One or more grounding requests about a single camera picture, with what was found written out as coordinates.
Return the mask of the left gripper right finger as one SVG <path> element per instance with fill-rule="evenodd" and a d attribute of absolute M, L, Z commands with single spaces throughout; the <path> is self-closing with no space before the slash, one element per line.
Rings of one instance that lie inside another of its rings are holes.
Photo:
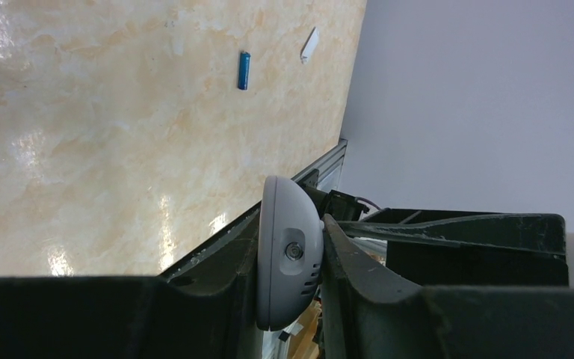
<path fill-rule="evenodd" d="M 574 358 L 556 214 L 324 216 L 326 358 Z"/>

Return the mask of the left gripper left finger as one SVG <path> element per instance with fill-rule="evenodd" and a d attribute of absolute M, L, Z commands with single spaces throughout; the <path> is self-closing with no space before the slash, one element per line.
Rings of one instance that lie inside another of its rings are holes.
<path fill-rule="evenodd" d="M 259 214 L 158 275 L 0 277 L 0 358 L 260 358 Z"/>

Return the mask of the white remote control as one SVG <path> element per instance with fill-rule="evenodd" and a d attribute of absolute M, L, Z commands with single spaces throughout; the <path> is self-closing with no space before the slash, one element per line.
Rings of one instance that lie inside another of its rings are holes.
<path fill-rule="evenodd" d="M 324 223 L 292 179 L 265 180 L 257 250 L 256 324 L 280 331 L 309 306 L 318 288 Z"/>

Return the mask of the white battery cover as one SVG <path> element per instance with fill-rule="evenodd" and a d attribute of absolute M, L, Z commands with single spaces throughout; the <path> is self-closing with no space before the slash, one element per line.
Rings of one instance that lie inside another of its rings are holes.
<path fill-rule="evenodd" d="M 318 46 L 318 42 L 319 30 L 317 27 L 314 27 L 300 52 L 300 62 L 302 64 L 307 64 L 311 60 Z"/>

